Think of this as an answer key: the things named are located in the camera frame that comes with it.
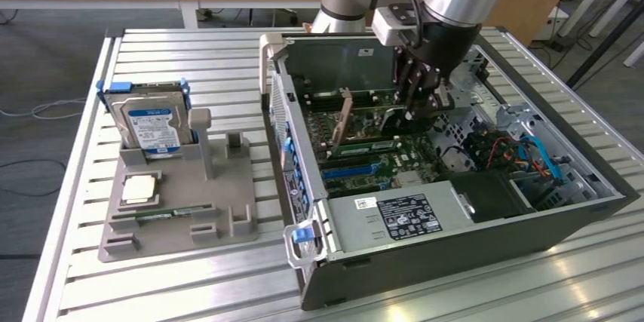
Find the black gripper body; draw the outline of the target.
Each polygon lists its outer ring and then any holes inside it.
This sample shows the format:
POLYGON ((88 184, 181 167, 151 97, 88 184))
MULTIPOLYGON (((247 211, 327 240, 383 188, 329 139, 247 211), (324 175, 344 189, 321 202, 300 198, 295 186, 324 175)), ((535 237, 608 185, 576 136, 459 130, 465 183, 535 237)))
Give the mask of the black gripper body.
POLYGON ((439 72, 452 72, 477 38, 481 24, 461 27, 440 21, 423 23, 420 44, 415 30, 416 27, 401 32, 407 54, 439 72))

